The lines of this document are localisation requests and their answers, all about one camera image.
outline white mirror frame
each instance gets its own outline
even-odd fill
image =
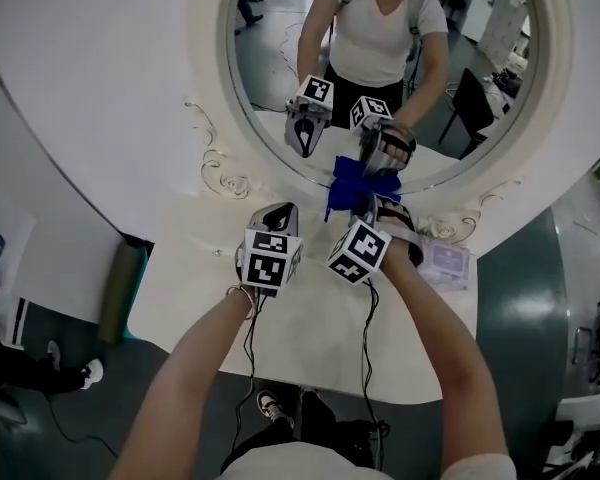
[[[189,52],[199,105],[216,129],[223,153],[250,177],[297,204],[324,205],[330,179],[300,158],[293,167],[267,143],[242,87],[233,24],[237,0],[191,0]],[[532,40],[529,70],[500,133],[456,166],[403,187],[403,203],[415,215],[435,216],[484,201],[498,187],[524,176],[525,163],[546,139],[562,105],[571,73],[572,32],[567,0],[527,0]]]

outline white cube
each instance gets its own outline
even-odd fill
[[[317,103],[321,107],[333,110],[333,92],[334,89],[331,82],[327,82],[317,76],[309,75],[300,86],[296,96],[301,96],[310,102]]]
[[[354,135],[362,135],[362,126],[371,128],[380,120],[391,119],[389,107],[382,100],[361,96],[350,112],[350,129]]]
[[[358,219],[334,245],[327,267],[352,285],[360,284],[378,271],[389,242],[388,233]]]
[[[300,263],[302,238],[245,229],[242,283],[279,290]]]

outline gray floor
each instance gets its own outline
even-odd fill
[[[244,27],[238,17],[236,29],[241,33],[236,37],[236,55],[240,78],[247,96],[254,108],[284,111],[286,101],[298,89],[295,74],[297,41],[306,13],[313,0],[266,0],[252,3],[254,14],[263,14],[264,19],[251,28]],[[490,74],[488,61],[475,45],[455,30],[449,31],[450,82],[458,82],[465,68],[481,79]],[[321,66],[326,68],[329,55],[329,42],[325,38],[321,56]],[[405,80],[415,68],[415,62],[407,64]],[[422,77],[422,62],[419,65],[416,82]],[[451,118],[450,98],[444,96],[427,117],[415,128],[418,141],[444,155],[459,158],[470,142],[469,134],[462,122],[456,119],[445,140],[438,145],[438,139]]]
[[[519,233],[478,262],[478,342],[493,372],[512,456],[539,460],[547,449],[543,425],[561,398],[566,362],[565,287],[552,213],[545,211]],[[141,341],[113,350],[95,346],[96,327],[33,307],[24,345],[34,357],[57,339],[65,364],[78,366],[93,354],[106,365],[104,380],[89,391],[54,398],[64,431],[73,438],[100,436],[122,447],[151,378],[166,354]],[[269,385],[259,381],[258,387]],[[218,474],[235,430],[234,407],[247,390],[246,378],[220,374],[209,402],[195,477]],[[290,405],[292,386],[274,385]],[[114,459],[94,441],[65,441],[39,393],[10,389],[29,417],[25,427],[0,424],[0,479],[105,478]],[[362,399],[324,393],[341,419],[367,418]],[[386,440],[385,472],[396,479],[435,479],[441,452],[441,403],[419,406],[376,404],[378,417],[392,426]],[[243,436],[263,428],[255,404],[244,409]]]

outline bracelet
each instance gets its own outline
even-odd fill
[[[240,290],[242,293],[244,293],[247,296],[247,299],[249,299],[249,302],[251,303],[251,311],[249,311],[249,314],[247,315],[247,317],[245,318],[245,320],[251,320],[253,318],[253,315],[254,315],[255,311],[256,311],[256,303],[253,300],[253,297],[247,291],[247,289],[244,286],[240,285],[240,284],[234,284],[233,286],[229,286],[229,288],[227,288],[227,292],[224,294],[225,297],[227,297],[234,290]]]

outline hand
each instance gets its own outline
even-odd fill
[[[411,218],[402,205],[386,201],[383,203],[383,206],[387,210],[393,210],[403,214],[405,217]],[[387,224],[393,224],[394,226],[407,227],[407,225],[397,217],[380,217],[378,222],[386,222]],[[415,270],[413,263],[411,263],[411,260],[409,259],[409,243],[393,237],[384,258],[382,259],[380,269],[384,275],[387,276],[389,281],[391,281],[392,277],[398,272]]]
[[[387,135],[393,135],[394,137],[397,137],[402,142],[407,144],[406,134],[404,134],[394,128],[387,128],[386,130],[384,130],[384,133],[386,133]],[[383,141],[382,139],[380,140],[380,150],[384,151],[387,155],[392,156],[393,158],[395,158],[396,160],[399,160],[400,162],[402,162],[404,164],[406,164],[407,161],[409,160],[409,153],[407,153],[406,151],[403,151],[401,149],[397,149],[395,146],[393,146],[391,144],[385,143],[385,141]]]

